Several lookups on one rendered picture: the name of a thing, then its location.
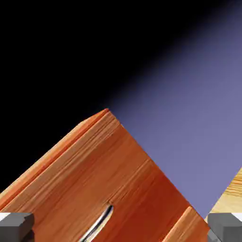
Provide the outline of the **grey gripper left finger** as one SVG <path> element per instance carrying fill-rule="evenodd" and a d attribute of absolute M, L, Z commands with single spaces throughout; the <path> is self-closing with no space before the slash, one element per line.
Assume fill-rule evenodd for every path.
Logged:
<path fill-rule="evenodd" d="M 0 212 L 0 242 L 35 242 L 32 213 Z"/>

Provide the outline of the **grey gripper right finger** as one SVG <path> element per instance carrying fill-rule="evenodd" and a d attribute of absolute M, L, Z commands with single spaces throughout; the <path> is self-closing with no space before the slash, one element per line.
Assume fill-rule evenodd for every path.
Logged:
<path fill-rule="evenodd" d="M 209 213 L 207 242 L 242 242 L 242 213 Z"/>

